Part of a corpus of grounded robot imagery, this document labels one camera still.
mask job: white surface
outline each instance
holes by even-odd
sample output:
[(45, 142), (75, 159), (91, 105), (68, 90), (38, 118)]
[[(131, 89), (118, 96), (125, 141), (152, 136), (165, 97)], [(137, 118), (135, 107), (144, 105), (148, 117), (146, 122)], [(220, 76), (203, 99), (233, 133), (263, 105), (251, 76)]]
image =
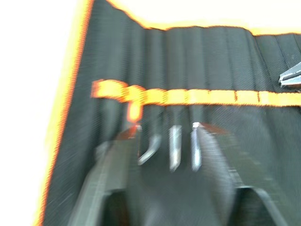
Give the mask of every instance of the white surface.
[(0, 225), (31, 225), (77, 0), (0, 3)]

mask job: orange edging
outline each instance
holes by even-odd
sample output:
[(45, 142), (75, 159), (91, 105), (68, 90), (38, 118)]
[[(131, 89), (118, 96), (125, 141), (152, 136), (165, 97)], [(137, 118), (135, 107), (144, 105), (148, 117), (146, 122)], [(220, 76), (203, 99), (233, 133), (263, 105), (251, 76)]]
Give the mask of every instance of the orange edging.
[(81, 0), (79, 1), (75, 12), (62, 74), (59, 80), (45, 139), (47, 165), (41, 185), (41, 195), (38, 200), (38, 207), (34, 216), (34, 226), (43, 225), (50, 181), (71, 105), (93, 3), (94, 0)]

